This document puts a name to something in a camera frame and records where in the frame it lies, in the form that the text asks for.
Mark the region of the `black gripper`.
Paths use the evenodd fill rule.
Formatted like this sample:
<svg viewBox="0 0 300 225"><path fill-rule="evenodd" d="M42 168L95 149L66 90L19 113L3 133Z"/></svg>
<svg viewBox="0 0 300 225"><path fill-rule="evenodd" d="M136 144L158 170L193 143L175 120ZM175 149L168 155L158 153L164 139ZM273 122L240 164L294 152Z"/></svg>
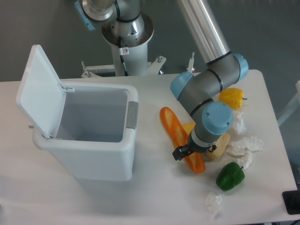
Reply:
<svg viewBox="0 0 300 225"><path fill-rule="evenodd" d="M189 138L187 141L187 145L177 147L172 155L174 159L177 161L181 161L186 156L190 155L190 152L198 152L204 153L207 152L209 149L210 151L215 151L217 146L211 143L201 143L200 145L197 144L193 139Z"/></svg>

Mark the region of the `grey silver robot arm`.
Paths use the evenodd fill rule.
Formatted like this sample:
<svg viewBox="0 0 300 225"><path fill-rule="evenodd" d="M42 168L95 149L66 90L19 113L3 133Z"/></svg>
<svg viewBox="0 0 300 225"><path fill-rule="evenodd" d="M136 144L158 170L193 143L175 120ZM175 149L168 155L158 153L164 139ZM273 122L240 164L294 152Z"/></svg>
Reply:
<svg viewBox="0 0 300 225"><path fill-rule="evenodd" d="M233 113L212 97L244 78L248 63L243 56L231 53L207 1L177 3L207 65L198 75L190 71L181 73L170 85L175 98L195 122L187 144L179 144L173 152L173 157L181 160L195 152L215 150L216 141L233 120ZM141 46L153 35L152 22L146 21L141 13L139 1L82 0L78 7L88 28L95 22L102 25L103 36L112 45L117 76L141 75L146 71L146 60L138 60L137 53L124 52L126 48Z"/></svg>

